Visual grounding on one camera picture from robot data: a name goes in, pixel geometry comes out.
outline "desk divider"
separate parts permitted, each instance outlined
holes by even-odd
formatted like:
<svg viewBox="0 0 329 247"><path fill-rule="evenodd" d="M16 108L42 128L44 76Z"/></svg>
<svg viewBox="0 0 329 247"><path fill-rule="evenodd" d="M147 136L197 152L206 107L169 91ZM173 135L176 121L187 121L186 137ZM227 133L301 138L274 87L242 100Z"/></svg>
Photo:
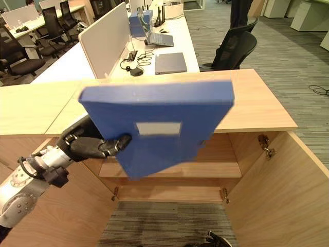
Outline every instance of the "desk divider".
<svg viewBox="0 0 329 247"><path fill-rule="evenodd" d="M57 10L60 10L61 9L60 2L61 2L61 0L45 0L45 1L39 2L39 4L42 9L47 9L47 8L55 6Z"/></svg>
<svg viewBox="0 0 329 247"><path fill-rule="evenodd" d="M125 3L121 3L79 34L79 41L97 79L106 78L129 41Z"/></svg>
<svg viewBox="0 0 329 247"><path fill-rule="evenodd" d="M5 22L10 29L19 27L19 20L24 23L27 21L35 20L39 17L34 5L28 5L2 14Z"/></svg>

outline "blue box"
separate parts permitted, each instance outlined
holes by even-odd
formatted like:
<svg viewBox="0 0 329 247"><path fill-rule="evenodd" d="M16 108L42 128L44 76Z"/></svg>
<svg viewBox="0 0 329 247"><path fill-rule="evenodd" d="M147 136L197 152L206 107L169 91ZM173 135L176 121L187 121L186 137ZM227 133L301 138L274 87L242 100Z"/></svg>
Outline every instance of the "blue box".
<svg viewBox="0 0 329 247"><path fill-rule="evenodd" d="M148 24L148 28L152 30L153 27L153 22L152 22L152 17L153 17L153 11L152 10L146 10L143 12L144 16L144 21ZM139 22L137 12L133 13L129 17L129 27L130 27L130 34L131 36L134 37L144 37L145 33L142 29L142 26Z"/></svg>
<svg viewBox="0 0 329 247"><path fill-rule="evenodd" d="M132 136L117 160L129 177L141 178L192 161L233 106L233 99L231 81L212 79L87 87L79 102L104 139Z"/></svg>

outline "chair armrest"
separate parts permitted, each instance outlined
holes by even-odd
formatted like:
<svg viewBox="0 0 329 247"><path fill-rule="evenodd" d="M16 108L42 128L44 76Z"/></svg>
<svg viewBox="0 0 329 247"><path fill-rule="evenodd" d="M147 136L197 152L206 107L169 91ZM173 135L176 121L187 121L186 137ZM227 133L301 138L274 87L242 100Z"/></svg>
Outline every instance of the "chair armrest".
<svg viewBox="0 0 329 247"><path fill-rule="evenodd" d="M38 41L38 40L42 40L42 39L44 39L44 38L46 38L46 37L48 37L49 36L49 34L46 34L46 35L44 35L44 36L42 36L42 37L40 37L40 38L37 38L36 40Z"/></svg>
<svg viewBox="0 0 329 247"><path fill-rule="evenodd" d="M0 64L1 64L2 66L6 67L7 64L8 64L8 60L7 60L7 59L0 59Z"/></svg>
<svg viewBox="0 0 329 247"><path fill-rule="evenodd" d="M22 48L24 48L24 49L33 48L36 51L36 53L38 54L38 57L40 59L42 59L41 54L40 54L40 50L39 50L39 46L36 46L36 45L22 45Z"/></svg>
<svg viewBox="0 0 329 247"><path fill-rule="evenodd" d="M33 49L38 49L39 47L36 45L22 45L23 48L33 48Z"/></svg>
<svg viewBox="0 0 329 247"><path fill-rule="evenodd" d="M214 71L212 67L204 66L204 65L199 65L200 72L207 72L207 71Z"/></svg>
<svg viewBox="0 0 329 247"><path fill-rule="evenodd" d="M61 37L61 35L58 35L57 37L48 40L48 44L49 44L52 48L54 48L55 50L57 50L57 49L51 44L51 41L53 41L53 40L55 40L55 39L58 39L58 38L60 38L60 37Z"/></svg>

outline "person's leg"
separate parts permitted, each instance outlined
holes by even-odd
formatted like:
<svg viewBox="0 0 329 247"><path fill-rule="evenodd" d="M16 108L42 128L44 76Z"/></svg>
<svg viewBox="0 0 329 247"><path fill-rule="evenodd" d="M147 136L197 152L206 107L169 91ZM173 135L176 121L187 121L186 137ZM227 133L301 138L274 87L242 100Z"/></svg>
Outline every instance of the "person's leg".
<svg viewBox="0 0 329 247"><path fill-rule="evenodd" d="M248 23L248 12L253 0L240 0L239 20L237 26L245 26Z"/></svg>
<svg viewBox="0 0 329 247"><path fill-rule="evenodd" d="M231 28L237 27L239 24L240 0L232 0L231 6Z"/></svg>

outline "white label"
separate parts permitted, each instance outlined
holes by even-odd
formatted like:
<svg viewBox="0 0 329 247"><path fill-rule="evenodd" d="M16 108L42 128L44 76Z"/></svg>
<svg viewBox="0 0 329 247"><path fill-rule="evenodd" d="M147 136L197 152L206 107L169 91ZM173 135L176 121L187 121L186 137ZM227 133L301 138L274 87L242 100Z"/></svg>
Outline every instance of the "white label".
<svg viewBox="0 0 329 247"><path fill-rule="evenodd" d="M137 122L140 135L179 135L181 122Z"/></svg>

